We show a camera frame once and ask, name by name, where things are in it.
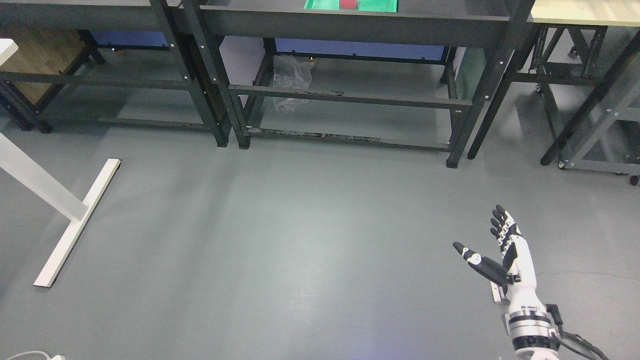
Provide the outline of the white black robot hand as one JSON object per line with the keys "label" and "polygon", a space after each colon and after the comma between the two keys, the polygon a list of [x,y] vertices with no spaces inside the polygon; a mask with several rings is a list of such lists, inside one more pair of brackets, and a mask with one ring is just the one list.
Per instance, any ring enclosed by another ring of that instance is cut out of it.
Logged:
{"label": "white black robot hand", "polygon": [[455,241],[452,245],[468,266],[498,285],[516,310],[530,308],[542,311],[544,305],[537,296],[537,275],[528,242],[515,218],[498,204],[492,210],[490,233],[494,235],[501,261],[490,259]]}

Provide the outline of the white robot forearm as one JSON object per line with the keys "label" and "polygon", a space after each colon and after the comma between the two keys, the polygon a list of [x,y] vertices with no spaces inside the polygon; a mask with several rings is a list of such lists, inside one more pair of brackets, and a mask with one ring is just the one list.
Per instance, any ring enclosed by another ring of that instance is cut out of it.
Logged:
{"label": "white robot forearm", "polygon": [[560,340],[548,313],[538,306],[522,305],[504,315],[514,353],[519,360],[558,360]]}

